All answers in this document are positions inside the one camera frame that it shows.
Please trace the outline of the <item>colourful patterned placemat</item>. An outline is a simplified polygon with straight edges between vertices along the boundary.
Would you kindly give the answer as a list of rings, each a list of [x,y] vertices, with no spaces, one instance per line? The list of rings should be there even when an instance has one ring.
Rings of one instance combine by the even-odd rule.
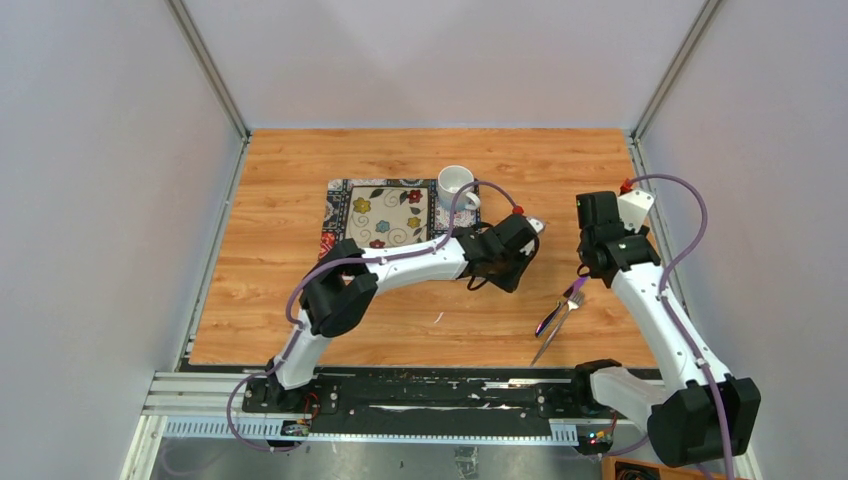
[[[334,179],[327,185],[319,256],[344,239],[360,248],[431,241],[448,223],[434,179]]]

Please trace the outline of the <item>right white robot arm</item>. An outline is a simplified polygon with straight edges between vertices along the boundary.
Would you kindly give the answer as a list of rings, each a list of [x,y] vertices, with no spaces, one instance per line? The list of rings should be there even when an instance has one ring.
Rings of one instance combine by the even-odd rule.
[[[654,201],[640,190],[577,195],[577,252],[589,277],[602,280],[636,321],[663,384],[612,359],[586,362],[575,369],[572,406],[589,418],[607,408],[624,415],[670,467],[743,455],[761,393],[716,357],[669,288],[644,223]]]

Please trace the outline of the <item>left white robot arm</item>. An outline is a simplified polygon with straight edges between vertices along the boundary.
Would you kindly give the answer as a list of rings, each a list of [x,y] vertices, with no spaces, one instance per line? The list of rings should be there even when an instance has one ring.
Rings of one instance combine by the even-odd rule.
[[[513,213],[491,227],[460,227],[393,248],[333,247],[295,288],[286,315],[292,333],[270,365],[268,400],[298,411],[306,385],[332,339],[356,328],[379,295],[429,281],[479,280],[512,293],[540,248],[543,221]]]

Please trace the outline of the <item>white mug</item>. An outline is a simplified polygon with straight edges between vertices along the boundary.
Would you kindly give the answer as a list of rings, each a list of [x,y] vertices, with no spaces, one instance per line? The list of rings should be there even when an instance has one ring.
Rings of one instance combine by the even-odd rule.
[[[444,167],[437,176],[437,193],[440,205],[447,211],[476,211],[481,206],[481,200],[473,192],[473,188],[460,192],[460,189],[474,181],[472,172],[459,165]]]

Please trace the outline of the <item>silver fork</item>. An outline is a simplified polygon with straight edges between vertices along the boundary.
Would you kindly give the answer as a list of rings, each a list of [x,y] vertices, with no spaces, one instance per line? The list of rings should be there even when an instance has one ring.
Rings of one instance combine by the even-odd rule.
[[[548,337],[544,340],[536,355],[534,356],[533,360],[531,361],[531,367],[535,366],[538,363],[538,361],[541,359],[541,357],[544,355],[546,350],[549,348],[553,340],[556,338],[556,336],[562,329],[566,319],[570,316],[572,312],[579,309],[583,305],[584,300],[585,294],[581,290],[579,292],[576,292],[568,301],[567,305],[563,308],[563,310],[552,321],[551,324],[553,324],[553,327],[550,329]]]

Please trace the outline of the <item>square floral plate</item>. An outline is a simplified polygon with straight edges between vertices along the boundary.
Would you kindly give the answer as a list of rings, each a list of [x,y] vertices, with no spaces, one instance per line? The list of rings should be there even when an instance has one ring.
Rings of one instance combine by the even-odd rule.
[[[361,248],[394,248],[430,239],[429,193],[423,187],[355,186],[344,237]]]

